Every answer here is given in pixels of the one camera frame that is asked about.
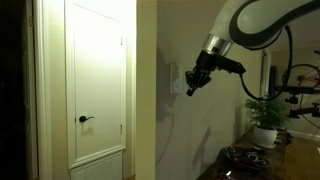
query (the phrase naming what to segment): green leaves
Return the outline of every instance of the green leaves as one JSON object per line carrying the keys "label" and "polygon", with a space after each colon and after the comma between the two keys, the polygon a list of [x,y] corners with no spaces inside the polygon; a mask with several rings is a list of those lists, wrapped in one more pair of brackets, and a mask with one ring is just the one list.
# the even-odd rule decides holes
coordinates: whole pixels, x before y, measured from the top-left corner
{"label": "green leaves", "polygon": [[256,101],[247,99],[244,107],[250,121],[262,128],[282,127],[290,118],[287,117],[289,106],[278,99]]}

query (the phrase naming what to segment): door lever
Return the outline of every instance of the door lever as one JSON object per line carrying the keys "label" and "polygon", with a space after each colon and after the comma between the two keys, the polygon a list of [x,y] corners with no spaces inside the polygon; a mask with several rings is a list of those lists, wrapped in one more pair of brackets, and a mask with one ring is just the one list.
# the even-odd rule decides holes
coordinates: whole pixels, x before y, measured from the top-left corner
{"label": "door lever", "polygon": [[91,118],[94,118],[94,117],[91,116],[91,117],[86,118],[85,116],[80,116],[79,121],[80,122],[86,122],[87,120],[89,120]]}

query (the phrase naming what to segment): floor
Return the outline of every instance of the floor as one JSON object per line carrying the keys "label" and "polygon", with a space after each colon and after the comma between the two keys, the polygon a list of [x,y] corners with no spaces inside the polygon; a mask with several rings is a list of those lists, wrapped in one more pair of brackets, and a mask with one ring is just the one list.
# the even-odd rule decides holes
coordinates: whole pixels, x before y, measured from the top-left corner
{"label": "floor", "polygon": [[286,180],[320,179],[320,142],[293,138],[286,149]]}

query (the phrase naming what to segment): cable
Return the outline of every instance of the cable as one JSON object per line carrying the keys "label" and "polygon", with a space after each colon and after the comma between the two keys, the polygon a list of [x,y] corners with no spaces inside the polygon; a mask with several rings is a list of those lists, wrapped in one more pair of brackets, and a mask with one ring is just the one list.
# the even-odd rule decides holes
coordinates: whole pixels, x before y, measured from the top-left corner
{"label": "cable", "polygon": [[[299,103],[299,108],[301,109],[301,105],[302,105],[302,99],[303,99],[303,95],[304,94],[301,94],[301,99],[300,99],[300,103]],[[301,114],[301,116],[306,120],[308,121],[310,124],[312,124],[313,126],[317,127],[318,129],[320,129],[319,126],[317,126],[316,124],[314,124],[313,122],[311,122],[308,118],[306,118],[303,114]]]}
{"label": "cable", "polygon": [[282,94],[283,90],[287,87],[287,84],[288,84],[288,81],[289,81],[289,77],[290,77],[290,73],[291,73],[291,66],[292,66],[292,34],[291,34],[290,27],[288,25],[285,26],[285,30],[287,31],[288,40],[289,40],[289,62],[288,62],[288,69],[287,69],[288,73],[282,79],[281,89],[276,95],[274,95],[273,97],[270,97],[270,98],[264,99],[263,97],[256,97],[248,90],[246,84],[244,83],[242,74],[240,74],[242,88],[247,93],[247,95],[249,97],[251,97],[252,99],[255,99],[255,100],[258,100],[258,101],[270,101],[270,100],[273,100],[273,99],[277,98],[278,96],[280,96],[280,94]]}

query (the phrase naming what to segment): potted plant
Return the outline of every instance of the potted plant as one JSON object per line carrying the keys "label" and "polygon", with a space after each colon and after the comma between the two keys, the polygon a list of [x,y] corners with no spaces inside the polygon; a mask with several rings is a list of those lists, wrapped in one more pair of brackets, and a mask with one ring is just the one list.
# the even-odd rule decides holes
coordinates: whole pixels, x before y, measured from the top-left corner
{"label": "potted plant", "polygon": [[264,148],[274,148],[278,133],[276,128],[282,128],[290,120],[287,117],[289,106],[276,98],[270,101],[247,99],[244,107],[246,115],[255,125],[255,144]]}

